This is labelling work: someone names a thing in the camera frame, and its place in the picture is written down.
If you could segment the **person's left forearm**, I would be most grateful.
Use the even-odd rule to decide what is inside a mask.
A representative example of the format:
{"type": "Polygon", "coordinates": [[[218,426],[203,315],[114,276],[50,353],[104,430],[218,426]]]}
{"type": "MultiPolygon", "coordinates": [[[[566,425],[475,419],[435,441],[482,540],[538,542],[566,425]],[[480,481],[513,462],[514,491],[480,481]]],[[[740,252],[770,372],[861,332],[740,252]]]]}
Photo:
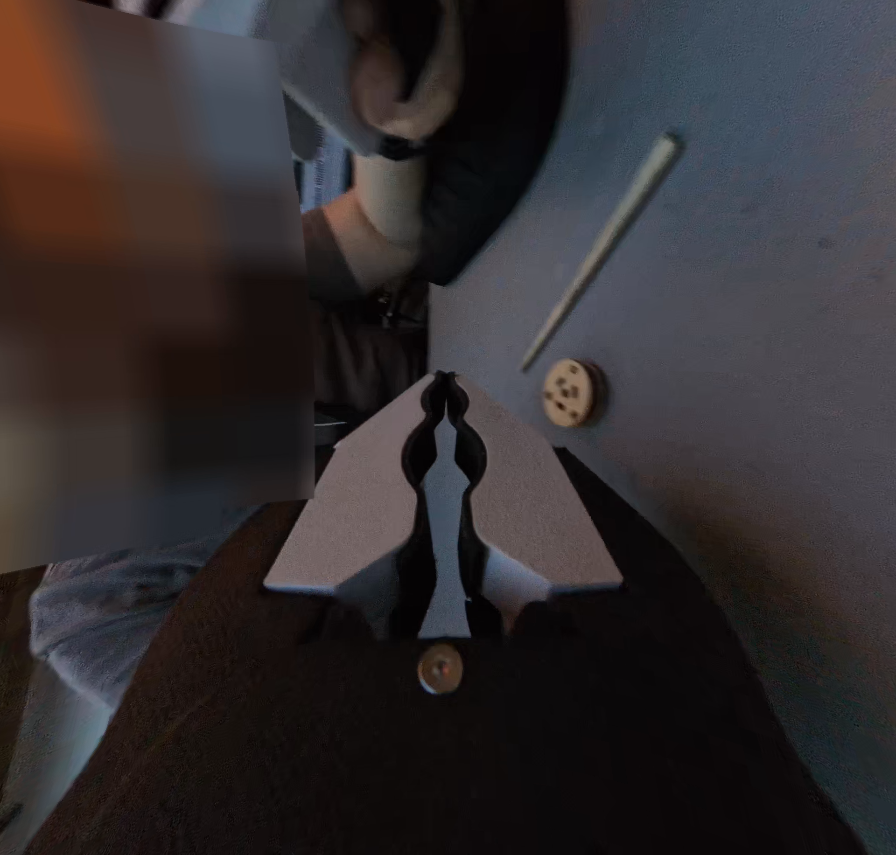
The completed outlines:
{"type": "Polygon", "coordinates": [[[308,293],[320,303],[370,296],[420,260],[427,159],[352,156],[351,188],[301,215],[308,293]]]}

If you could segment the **thin wooden stick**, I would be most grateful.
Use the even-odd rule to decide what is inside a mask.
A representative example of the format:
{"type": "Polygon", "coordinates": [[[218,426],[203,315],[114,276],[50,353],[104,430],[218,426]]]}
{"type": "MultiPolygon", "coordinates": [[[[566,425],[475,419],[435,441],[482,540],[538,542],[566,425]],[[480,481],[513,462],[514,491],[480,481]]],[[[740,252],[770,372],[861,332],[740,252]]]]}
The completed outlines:
{"type": "Polygon", "coordinates": [[[685,144],[682,138],[673,132],[662,133],[652,144],[588,254],[576,270],[572,281],[567,285],[559,301],[555,303],[554,308],[522,357],[521,372],[527,372],[532,367],[559,328],[566,322],[600,269],[678,162],[684,149],[685,144]]]}

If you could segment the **round wooden wheel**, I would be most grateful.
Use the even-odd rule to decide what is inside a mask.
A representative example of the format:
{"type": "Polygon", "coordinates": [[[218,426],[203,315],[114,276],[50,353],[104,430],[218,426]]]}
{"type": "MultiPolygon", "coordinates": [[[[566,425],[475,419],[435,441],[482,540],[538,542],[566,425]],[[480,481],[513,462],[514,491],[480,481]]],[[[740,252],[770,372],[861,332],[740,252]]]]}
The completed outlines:
{"type": "Polygon", "coordinates": [[[591,361],[562,359],[545,377],[542,405],[546,418],[558,428],[596,425],[609,405],[609,382],[591,361]]]}

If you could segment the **black wrist rest pad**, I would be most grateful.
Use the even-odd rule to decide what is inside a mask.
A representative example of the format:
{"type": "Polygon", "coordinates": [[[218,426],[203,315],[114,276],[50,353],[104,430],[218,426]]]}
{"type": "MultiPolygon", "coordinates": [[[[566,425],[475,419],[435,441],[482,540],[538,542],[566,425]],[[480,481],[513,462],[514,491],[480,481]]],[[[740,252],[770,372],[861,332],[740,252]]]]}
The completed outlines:
{"type": "Polygon", "coordinates": [[[566,96],[568,9],[568,0],[462,0],[462,90],[427,146],[413,280],[455,280],[536,178],[566,96]]]}

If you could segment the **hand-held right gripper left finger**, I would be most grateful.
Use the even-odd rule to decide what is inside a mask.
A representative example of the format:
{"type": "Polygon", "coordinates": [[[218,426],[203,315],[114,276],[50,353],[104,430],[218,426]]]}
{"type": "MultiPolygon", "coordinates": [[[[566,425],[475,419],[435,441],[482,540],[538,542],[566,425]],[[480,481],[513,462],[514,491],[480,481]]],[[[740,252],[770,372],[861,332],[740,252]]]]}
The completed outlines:
{"type": "Polygon", "coordinates": [[[334,447],[264,587],[330,598],[378,638],[417,638],[437,569],[424,480],[447,375],[429,374],[334,447]]]}

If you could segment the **person's trousers leg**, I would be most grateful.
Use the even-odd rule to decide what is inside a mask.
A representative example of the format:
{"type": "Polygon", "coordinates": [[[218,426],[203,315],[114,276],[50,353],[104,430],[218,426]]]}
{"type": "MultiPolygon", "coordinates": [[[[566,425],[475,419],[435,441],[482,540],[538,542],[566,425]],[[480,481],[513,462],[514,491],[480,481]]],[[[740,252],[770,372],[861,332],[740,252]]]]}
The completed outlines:
{"type": "Polygon", "coordinates": [[[219,543],[206,537],[50,565],[29,598],[31,654],[114,714],[169,610],[219,543]]]}

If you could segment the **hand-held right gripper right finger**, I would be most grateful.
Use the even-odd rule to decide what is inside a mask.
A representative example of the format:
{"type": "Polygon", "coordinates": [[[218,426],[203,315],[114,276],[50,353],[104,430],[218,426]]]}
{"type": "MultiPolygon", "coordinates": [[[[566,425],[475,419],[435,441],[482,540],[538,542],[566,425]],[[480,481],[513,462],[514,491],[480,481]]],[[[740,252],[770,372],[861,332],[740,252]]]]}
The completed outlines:
{"type": "Polygon", "coordinates": [[[450,375],[454,461],[467,480],[458,567],[472,637],[503,637],[532,603],[616,591],[623,575],[549,442],[450,375]]]}

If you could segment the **person's dark shirt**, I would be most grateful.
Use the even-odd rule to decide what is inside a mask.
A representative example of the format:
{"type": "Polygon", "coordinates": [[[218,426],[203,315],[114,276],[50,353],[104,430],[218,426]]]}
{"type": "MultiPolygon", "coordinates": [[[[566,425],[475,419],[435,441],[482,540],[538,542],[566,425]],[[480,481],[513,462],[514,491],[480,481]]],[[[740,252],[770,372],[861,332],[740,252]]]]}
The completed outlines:
{"type": "Polygon", "coordinates": [[[315,411],[360,424],[427,374],[429,287],[310,302],[315,411]]]}

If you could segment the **person's left hand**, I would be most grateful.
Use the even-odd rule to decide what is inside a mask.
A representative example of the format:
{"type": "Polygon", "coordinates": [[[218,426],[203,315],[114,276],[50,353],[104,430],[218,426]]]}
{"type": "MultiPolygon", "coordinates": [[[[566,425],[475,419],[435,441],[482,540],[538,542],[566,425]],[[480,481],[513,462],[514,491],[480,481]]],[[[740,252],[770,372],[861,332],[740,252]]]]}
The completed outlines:
{"type": "Polygon", "coordinates": [[[342,0],[357,54],[350,98],[387,138],[420,143],[454,114],[464,77],[462,0],[342,0]]]}

